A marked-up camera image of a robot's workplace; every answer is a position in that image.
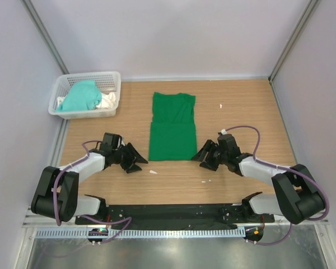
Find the green t shirt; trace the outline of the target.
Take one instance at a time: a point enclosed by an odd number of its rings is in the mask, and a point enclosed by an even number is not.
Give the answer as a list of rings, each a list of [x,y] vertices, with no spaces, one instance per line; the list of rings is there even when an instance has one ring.
[[[194,106],[194,95],[153,94],[150,161],[185,161],[197,153]]]

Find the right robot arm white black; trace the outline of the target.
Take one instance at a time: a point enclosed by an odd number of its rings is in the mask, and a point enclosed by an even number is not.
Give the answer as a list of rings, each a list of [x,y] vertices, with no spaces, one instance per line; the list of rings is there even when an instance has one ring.
[[[297,225],[328,208],[306,166],[279,166],[242,153],[231,134],[220,134],[217,142],[207,140],[192,160],[212,171],[225,165],[232,173],[258,179],[274,188],[274,194],[257,193],[248,198],[248,204],[241,208],[241,215],[248,222],[255,221],[261,214],[272,214]]]

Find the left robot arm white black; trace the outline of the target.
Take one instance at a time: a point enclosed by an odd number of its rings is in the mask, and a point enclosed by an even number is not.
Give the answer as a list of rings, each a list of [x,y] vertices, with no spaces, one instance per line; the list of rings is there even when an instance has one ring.
[[[119,134],[106,132],[101,141],[86,141],[82,147],[85,150],[82,158],[43,169],[31,201],[32,213],[54,219],[57,225],[73,217],[103,224],[108,216],[105,200],[92,195],[79,196],[79,184],[112,165],[119,165],[130,174],[142,170],[139,164],[148,163]]]

